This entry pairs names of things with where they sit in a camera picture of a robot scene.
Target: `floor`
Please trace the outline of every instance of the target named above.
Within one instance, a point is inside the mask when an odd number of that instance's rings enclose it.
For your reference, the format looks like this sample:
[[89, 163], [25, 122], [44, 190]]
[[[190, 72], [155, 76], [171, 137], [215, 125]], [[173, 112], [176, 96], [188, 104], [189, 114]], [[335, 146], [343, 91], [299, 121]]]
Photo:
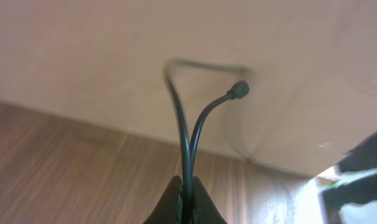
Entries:
[[[142, 223], [179, 174], [175, 145], [0, 103], [0, 223]], [[322, 223], [311, 180], [272, 174], [203, 152], [195, 165], [228, 223]]]

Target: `white wall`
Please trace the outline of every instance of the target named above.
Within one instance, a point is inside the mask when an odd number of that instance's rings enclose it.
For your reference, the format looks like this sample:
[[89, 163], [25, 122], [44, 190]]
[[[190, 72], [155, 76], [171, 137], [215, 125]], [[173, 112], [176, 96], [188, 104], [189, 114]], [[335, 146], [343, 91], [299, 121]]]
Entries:
[[[256, 71], [203, 150], [315, 175], [377, 130], [377, 0], [0, 0], [0, 100], [177, 142], [172, 57]], [[191, 128], [234, 81], [177, 77]]]

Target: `black cable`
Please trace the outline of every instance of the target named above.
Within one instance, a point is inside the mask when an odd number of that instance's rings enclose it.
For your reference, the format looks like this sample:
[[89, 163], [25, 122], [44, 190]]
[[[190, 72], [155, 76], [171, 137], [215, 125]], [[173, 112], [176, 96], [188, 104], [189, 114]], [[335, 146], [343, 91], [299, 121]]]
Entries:
[[201, 112], [200, 116], [195, 123], [193, 134], [191, 135], [190, 141], [190, 158], [191, 158], [191, 173], [193, 174], [194, 171], [194, 163], [195, 163], [195, 154], [197, 153], [197, 146], [198, 141], [200, 139], [202, 126], [207, 118], [208, 114], [217, 106], [221, 105], [222, 103], [226, 102], [227, 100], [234, 99], [234, 95], [232, 93], [227, 93], [226, 95], [219, 97], [218, 99], [214, 100], [212, 103], [208, 104], [207, 107]]
[[182, 174], [183, 174], [183, 205], [190, 207], [192, 195], [193, 195], [193, 175], [189, 167], [191, 167], [190, 160], [190, 144], [189, 144], [189, 134], [187, 132], [187, 125], [184, 117], [183, 107], [179, 100], [179, 96], [176, 92], [176, 89], [170, 79], [170, 67], [166, 66], [164, 70], [164, 78], [167, 83], [170, 94], [175, 105], [175, 112], [177, 121], [179, 124], [179, 134], [180, 134], [180, 148], [182, 150]]

